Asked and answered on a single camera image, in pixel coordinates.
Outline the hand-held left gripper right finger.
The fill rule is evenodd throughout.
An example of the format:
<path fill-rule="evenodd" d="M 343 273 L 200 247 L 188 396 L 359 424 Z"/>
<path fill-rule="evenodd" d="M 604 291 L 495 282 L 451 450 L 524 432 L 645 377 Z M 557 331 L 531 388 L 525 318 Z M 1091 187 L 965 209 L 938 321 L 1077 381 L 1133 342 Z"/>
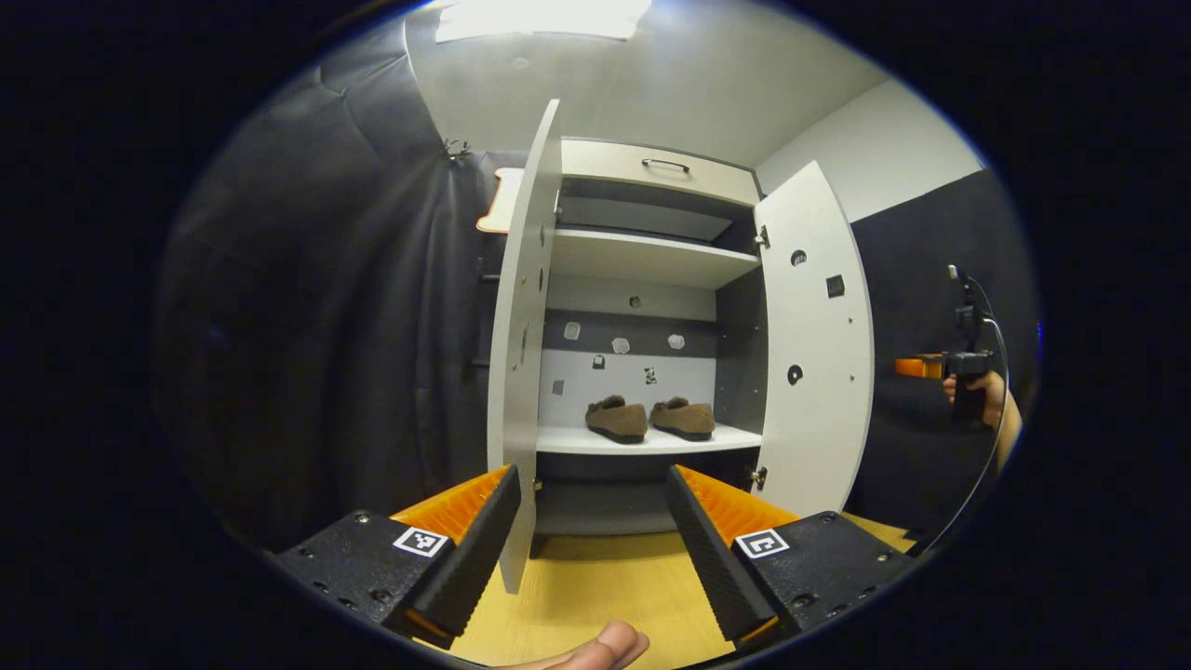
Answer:
<path fill-rule="evenodd" d="M 796 516 L 693 468 L 669 467 L 666 501 L 721 635 L 737 651 L 830 624 L 915 564 L 838 512 Z"/>

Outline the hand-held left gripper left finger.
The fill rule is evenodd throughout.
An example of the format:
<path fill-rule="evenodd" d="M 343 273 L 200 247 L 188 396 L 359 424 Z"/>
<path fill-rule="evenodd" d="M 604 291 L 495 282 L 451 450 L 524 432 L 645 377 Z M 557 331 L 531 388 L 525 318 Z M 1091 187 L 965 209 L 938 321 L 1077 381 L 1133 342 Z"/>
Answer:
<path fill-rule="evenodd" d="M 447 650 L 470 624 L 520 505 L 507 463 L 394 514 L 353 511 L 275 558 L 325 601 Z"/>

